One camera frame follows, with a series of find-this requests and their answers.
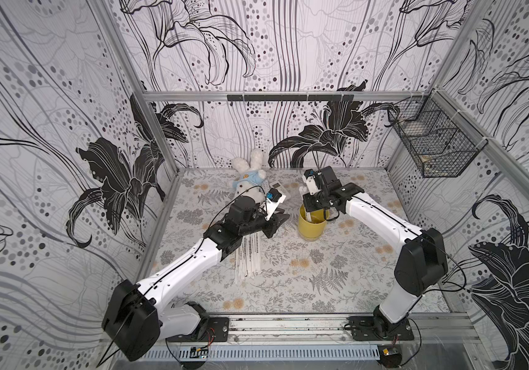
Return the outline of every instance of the floral tablecloth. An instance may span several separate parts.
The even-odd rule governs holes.
[[[355,182],[377,202],[406,218],[385,171],[335,172],[342,183]],[[209,312],[349,313],[371,312],[381,303],[394,283],[394,249],[369,227],[343,214],[328,223],[318,240],[300,238],[297,221],[302,202],[298,188],[302,173],[268,169],[268,181],[281,181],[291,194],[281,205],[291,217],[272,239],[261,235],[260,275],[234,283],[233,253],[192,281],[174,300],[176,306],[192,300]],[[199,240],[217,211],[232,199],[228,182],[236,175],[225,169],[194,169],[183,174],[153,272]],[[430,292],[413,311],[448,312],[448,308],[440,292]]]

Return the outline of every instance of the plush toy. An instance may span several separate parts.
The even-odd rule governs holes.
[[[244,158],[234,158],[231,161],[231,167],[239,173],[239,180],[230,184],[234,189],[234,196],[242,194],[246,189],[250,189],[255,185],[262,185],[266,178],[266,171],[262,169],[263,161],[264,154],[258,149],[254,149],[250,154],[250,164]],[[250,189],[242,195],[249,196],[256,203],[264,201],[264,194],[260,188]]]

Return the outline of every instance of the mesh basket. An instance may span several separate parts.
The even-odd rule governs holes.
[[[431,98],[396,104],[388,120],[424,178],[457,177],[480,152]]]

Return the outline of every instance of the remote control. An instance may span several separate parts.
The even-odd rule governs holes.
[[[285,187],[279,182],[279,181],[273,181],[270,183],[271,188],[277,189],[281,194],[286,196],[285,201],[289,198],[291,198],[291,195],[289,194],[289,191],[285,189]]]

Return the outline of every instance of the yellow mug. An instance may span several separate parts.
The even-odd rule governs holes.
[[[305,208],[302,204],[299,207],[298,230],[301,236],[307,241],[314,241],[322,235],[326,227],[326,220],[324,220],[324,213],[322,210],[310,212],[312,222],[305,219]],[[329,218],[330,210],[326,210],[326,218]]]

